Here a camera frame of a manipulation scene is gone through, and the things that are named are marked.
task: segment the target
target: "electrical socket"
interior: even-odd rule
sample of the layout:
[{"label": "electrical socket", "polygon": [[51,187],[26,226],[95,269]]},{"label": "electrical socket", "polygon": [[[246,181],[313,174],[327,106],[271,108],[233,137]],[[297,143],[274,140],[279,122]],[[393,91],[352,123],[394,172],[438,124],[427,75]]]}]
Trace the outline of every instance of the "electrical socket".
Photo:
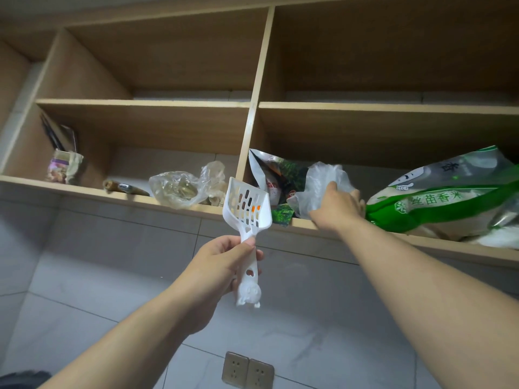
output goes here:
[{"label": "electrical socket", "polygon": [[249,360],[245,389],[272,389],[274,385],[274,366],[259,360]]},{"label": "electrical socket", "polygon": [[224,369],[222,371],[222,381],[226,384],[244,389],[248,368],[249,358],[227,352],[225,354]]}]

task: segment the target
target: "white litter scoop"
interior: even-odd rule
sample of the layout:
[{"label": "white litter scoop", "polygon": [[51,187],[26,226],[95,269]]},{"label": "white litter scoop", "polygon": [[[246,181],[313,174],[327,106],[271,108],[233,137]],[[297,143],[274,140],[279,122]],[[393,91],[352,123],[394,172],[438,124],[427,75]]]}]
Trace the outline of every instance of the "white litter scoop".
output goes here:
[{"label": "white litter scoop", "polygon": [[[240,232],[242,242],[272,225],[268,193],[247,183],[239,182],[234,177],[229,180],[223,214],[225,222]],[[251,303],[258,308],[261,289],[258,285],[256,249],[238,269],[237,277],[236,305]]]}]

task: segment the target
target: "tiled wall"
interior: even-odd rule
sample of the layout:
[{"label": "tiled wall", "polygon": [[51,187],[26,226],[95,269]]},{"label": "tiled wall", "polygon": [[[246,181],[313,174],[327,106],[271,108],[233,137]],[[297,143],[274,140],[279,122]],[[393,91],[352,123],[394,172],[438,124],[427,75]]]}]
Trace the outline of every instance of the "tiled wall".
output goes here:
[{"label": "tiled wall", "polygon": [[0,183],[0,365],[58,202],[54,194]]},{"label": "tiled wall", "polygon": [[[226,233],[223,222],[63,197],[0,373],[56,373]],[[276,389],[438,388],[339,241],[266,231],[258,245],[262,307],[224,297],[157,389],[228,388],[227,351],[273,364]],[[337,255],[345,262],[330,260]],[[517,272],[455,265],[519,294]]]}]

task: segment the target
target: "wooden cabinet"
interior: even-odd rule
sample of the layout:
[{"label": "wooden cabinet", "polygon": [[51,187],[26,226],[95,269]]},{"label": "wooden cabinet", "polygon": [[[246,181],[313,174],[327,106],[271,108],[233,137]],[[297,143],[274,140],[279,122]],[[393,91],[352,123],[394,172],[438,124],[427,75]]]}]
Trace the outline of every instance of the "wooden cabinet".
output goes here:
[{"label": "wooden cabinet", "polygon": [[[256,148],[345,164],[366,197],[407,170],[489,145],[517,162],[518,2],[335,0],[66,25],[0,180],[170,210],[153,197],[103,191],[114,156],[128,147],[235,155],[231,176],[250,182]],[[2,101],[16,90],[3,90]],[[193,91],[246,99],[142,95]],[[79,132],[88,161],[80,186],[43,182],[53,150],[41,112]],[[284,230],[317,233],[301,219]],[[519,267],[519,251],[399,237],[437,255]]]}]

